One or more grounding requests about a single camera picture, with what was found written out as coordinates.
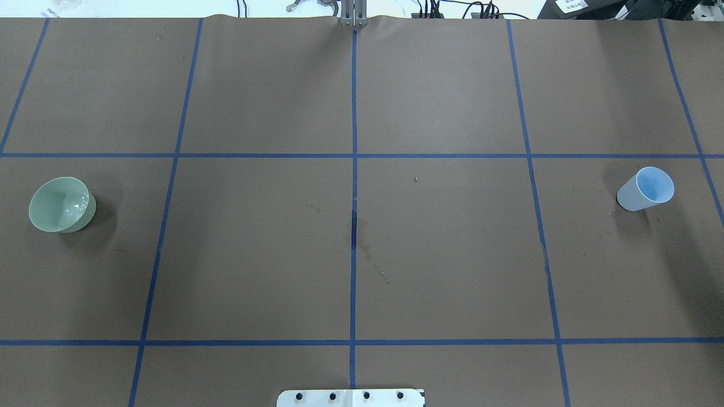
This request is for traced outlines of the aluminium frame post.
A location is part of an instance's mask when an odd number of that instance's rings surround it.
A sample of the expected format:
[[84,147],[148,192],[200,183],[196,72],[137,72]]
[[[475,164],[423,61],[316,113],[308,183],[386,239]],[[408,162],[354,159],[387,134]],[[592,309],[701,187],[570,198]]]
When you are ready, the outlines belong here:
[[368,24],[368,2],[366,0],[341,0],[337,3],[341,26],[362,28]]

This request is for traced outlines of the black box device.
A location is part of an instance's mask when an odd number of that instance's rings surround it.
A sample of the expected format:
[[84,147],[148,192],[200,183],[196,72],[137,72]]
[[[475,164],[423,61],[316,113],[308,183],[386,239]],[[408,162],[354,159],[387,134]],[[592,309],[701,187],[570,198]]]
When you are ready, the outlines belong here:
[[627,1],[546,1],[538,20],[610,20]]

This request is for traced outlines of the white pedestal column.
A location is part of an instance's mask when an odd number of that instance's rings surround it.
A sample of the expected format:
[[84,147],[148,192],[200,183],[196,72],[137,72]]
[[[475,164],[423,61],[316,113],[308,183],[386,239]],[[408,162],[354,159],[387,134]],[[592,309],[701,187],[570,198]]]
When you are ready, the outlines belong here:
[[425,406],[423,389],[293,389],[277,397],[277,406]]

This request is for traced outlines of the light blue plastic cup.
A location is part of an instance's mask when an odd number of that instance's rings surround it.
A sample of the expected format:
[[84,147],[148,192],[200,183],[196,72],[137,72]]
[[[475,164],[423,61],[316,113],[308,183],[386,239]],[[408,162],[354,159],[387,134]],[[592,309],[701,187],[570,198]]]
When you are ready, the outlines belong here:
[[644,167],[619,188],[616,198],[627,211],[640,211],[664,204],[672,199],[675,185],[672,178],[657,167]]

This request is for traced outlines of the mint green bowl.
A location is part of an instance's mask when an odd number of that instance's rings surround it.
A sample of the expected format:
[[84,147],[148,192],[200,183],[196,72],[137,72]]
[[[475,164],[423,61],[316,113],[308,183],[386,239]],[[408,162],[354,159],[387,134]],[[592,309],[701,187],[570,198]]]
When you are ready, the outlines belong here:
[[83,181],[75,177],[50,180],[34,193],[29,202],[29,221],[49,233],[73,233],[93,219],[97,201]]

